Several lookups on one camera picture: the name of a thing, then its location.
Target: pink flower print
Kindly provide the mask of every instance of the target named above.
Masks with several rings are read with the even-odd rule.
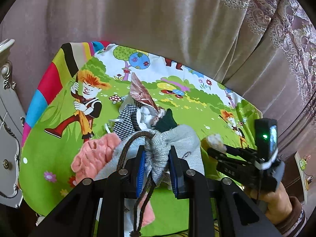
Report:
[[[48,171],[44,172],[44,178],[45,178],[45,180],[52,182],[52,183],[55,183],[57,181],[56,175],[53,174],[52,172],[48,172]]]

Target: blue gripper pad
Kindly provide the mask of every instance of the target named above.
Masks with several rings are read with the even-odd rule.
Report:
[[[168,158],[172,191],[177,199],[183,199],[185,196],[184,177],[174,146],[171,146]]]
[[[139,163],[139,168],[137,172],[136,178],[136,196],[137,198],[140,196],[143,189],[144,182],[144,174],[145,174],[145,151],[142,152],[142,156]]]

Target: cartoon bedsheet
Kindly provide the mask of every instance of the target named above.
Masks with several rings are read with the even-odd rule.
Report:
[[[97,77],[89,85],[78,79],[82,74],[77,72],[83,69]],[[73,158],[91,133],[100,138],[106,134],[105,123],[117,118],[132,72],[157,106],[170,108],[175,121],[191,126],[200,139],[220,134],[225,144],[255,148],[253,125],[260,112],[211,78],[133,48],[108,42],[67,43],[44,74],[24,126],[19,183],[24,199],[37,213],[47,215],[75,187]],[[89,95],[90,102],[84,105],[87,115],[78,113],[82,103],[72,95],[74,82],[79,83],[78,94]],[[220,178],[201,150],[206,177]],[[187,229],[188,202],[175,200],[166,186],[155,190],[151,204],[156,220],[142,229],[144,236]]]

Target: beige curtain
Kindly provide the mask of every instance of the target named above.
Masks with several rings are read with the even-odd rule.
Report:
[[[63,43],[108,40],[242,95],[278,120],[284,157],[314,142],[314,115],[303,113],[315,90],[314,32],[296,0],[17,0],[0,24],[1,39],[16,40],[10,58],[25,110]]]

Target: brown cord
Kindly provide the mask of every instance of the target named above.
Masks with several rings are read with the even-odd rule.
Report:
[[[124,147],[123,147],[121,156],[120,156],[120,158],[119,158],[119,160],[118,160],[118,166],[116,167],[116,170],[117,170],[117,171],[123,168],[127,151],[128,151],[128,149],[130,148],[132,142],[135,141],[137,138],[143,137],[143,136],[145,136],[145,138],[147,137],[147,138],[151,139],[151,138],[153,138],[154,134],[152,134],[152,133],[150,133],[150,132],[147,132],[147,131],[137,132],[136,134],[134,134],[134,135],[126,142],[126,144],[125,144]]]
[[[135,141],[137,138],[143,137],[143,136],[145,138],[151,139],[151,138],[153,138],[154,134],[147,132],[147,131],[141,131],[141,132],[137,132],[134,135],[132,135],[131,138],[126,142],[126,144],[124,145],[124,147],[122,149],[122,153],[120,155],[120,158],[118,160],[118,165],[116,167],[117,171],[123,168],[124,161],[125,161],[125,158],[127,155],[127,151],[130,148],[133,141]],[[145,193],[148,190],[149,186],[150,186],[150,190],[149,190],[148,195],[146,196],[144,203],[140,209],[139,223],[138,223],[138,227],[137,227],[137,208],[138,208],[140,201],[145,196]],[[141,229],[142,223],[143,223],[144,211],[145,211],[145,208],[146,208],[146,205],[147,205],[149,199],[151,198],[151,195],[154,192],[155,187],[156,187],[156,185],[151,177],[151,172],[150,172],[148,175],[146,184],[145,184],[141,194],[139,195],[139,198],[136,200],[135,205],[134,205],[134,223],[133,223],[133,231],[130,232],[131,237],[140,237],[142,235],[140,232],[140,229]]]
[[[144,211],[145,211],[145,208],[147,206],[147,203],[149,202],[149,199],[151,198],[151,195],[153,194],[154,192],[154,189],[156,187],[154,181],[152,180],[152,178],[150,177],[151,179],[151,187],[149,189],[149,192],[148,192],[148,195],[146,196],[145,200],[144,200],[144,203],[140,209],[140,214],[139,214],[139,224],[138,224],[138,228],[137,228],[137,232],[140,232],[140,228],[142,227],[142,223],[143,223],[143,218],[144,218]]]

